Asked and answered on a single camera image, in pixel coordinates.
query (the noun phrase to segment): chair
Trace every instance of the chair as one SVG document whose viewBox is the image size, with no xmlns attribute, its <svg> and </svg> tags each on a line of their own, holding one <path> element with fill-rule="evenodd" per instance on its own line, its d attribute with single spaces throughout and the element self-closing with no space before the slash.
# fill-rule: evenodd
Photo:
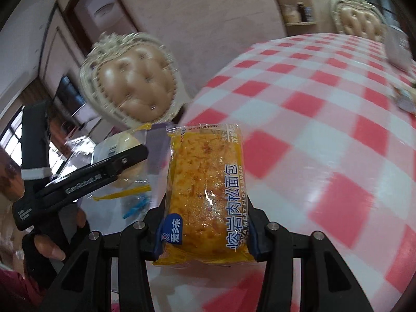
<svg viewBox="0 0 416 312">
<path fill-rule="evenodd" d="M 81 82 L 85 100 L 119 128 L 169 122 L 191 100 L 172 53 L 146 33 L 101 35 Z"/>
<path fill-rule="evenodd" d="M 331 0 L 331 15 L 339 34 L 384 42 L 386 19 L 365 0 Z"/>
</svg>

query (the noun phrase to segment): human hand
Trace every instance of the human hand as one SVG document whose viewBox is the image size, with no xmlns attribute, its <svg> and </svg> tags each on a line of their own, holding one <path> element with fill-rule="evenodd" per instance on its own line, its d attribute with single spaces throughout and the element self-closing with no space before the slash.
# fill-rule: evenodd
<svg viewBox="0 0 416 312">
<path fill-rule="evenodd" d="M 78 212 L 76 214 L 76 226 L 78 228 L 83 228 L 85 223 L 87 222 L 87 216 L 85 212 L 78 208 Z M 48 259 L 57 259 L 57 260 L 64 260 L 66 255 L 64 251 L 62 251 L 58 245 L 56 245 L 48 236 L 46 235 L 35 235 L 34 244 L 36 250 L 44 257 Z"/>
<path fill-rule="evenodd" d="M 84 238 L 89 234 L 89 224 L 85 212 L 76 207 L 75 203 L 61 209 L 59 214 L 62 216 L 58 220 L 57 229 L 72 231 L 65 235 L 69 244 L 66 251 L 73 252 Z M 58 272 L 71 254 L 65 254 L 51 238 L 43 233 L 38 226 L 35 226 L 29 234 L 22 240 L 24 252 L 25 274 L 36 281 L 40 288 L 48 289 L 55 280 Z"/>
</svg>

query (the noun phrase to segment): blue logo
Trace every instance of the blue logo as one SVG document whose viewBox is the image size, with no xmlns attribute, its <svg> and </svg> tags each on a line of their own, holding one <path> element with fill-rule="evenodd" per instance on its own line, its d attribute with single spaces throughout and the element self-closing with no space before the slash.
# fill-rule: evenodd
<svg viewBox="0 0 416 312">
<path fill-rule="evenodd" d="M 168 214 L 162 227 L 162 241 L 170 244 L 181 245 L 183 225 L 184 222 L 179 214 Z"/>
</svg>

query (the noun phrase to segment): television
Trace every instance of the television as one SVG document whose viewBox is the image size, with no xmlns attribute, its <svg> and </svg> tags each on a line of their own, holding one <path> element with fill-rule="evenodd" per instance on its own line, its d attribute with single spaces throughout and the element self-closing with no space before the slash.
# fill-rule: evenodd
<svg viewBox="0 0 416 312">
<path fill-rule="evenodd" d="M 63 76 L 61 78 L 55 97 L 59 98 L 71 116 L 73 116 L 85 104 L 80 92 L 72 84 L 68 76 Z"/>
</svg>

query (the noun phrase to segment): plastic wrapper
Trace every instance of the plastic wrapper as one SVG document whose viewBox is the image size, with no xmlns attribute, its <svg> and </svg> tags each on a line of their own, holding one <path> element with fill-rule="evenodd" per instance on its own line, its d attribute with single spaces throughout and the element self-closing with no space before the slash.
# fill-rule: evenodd
<svg viewBox="0 0 416 312">
<path fill-rule="evenodd" d="M 122 151 L 145 144 L 147 128 L 147 125 L 144 125 L 139 129 L 123 131 L 105 139 L 95 146 L 92 162 L 97 163 Z M 88 198 L 95 201 L 120 200 L 124 219 L 143 219 L 151 201 L 146 160 L 124 170 L 116 181 L 90 193 Z"/>
<path fill-rule="evenodd" d="M 416 114 L 416 90 L 409 86 L 395 87 L 394 90 L 394 101 L 396 105 L 404 111 Z"/>
<path fill-rule="evenodd" d="M 70 147 L 72 155 L 59 174 L 59 178 L 69 175 L 76 169 L 80 169 L 91 164 L 92 154 L 95 147 L 95 143 L 87 136 L 81 136 L 73 140 L 69 140 L 66 142 L 66 145 Z"/>
<path fill-rule="evenodd" d="M 253 260 L 242 139 L 237 125 L 178 127 L 171 137 L 164 251 L 156 265 Z"/>
</svg>

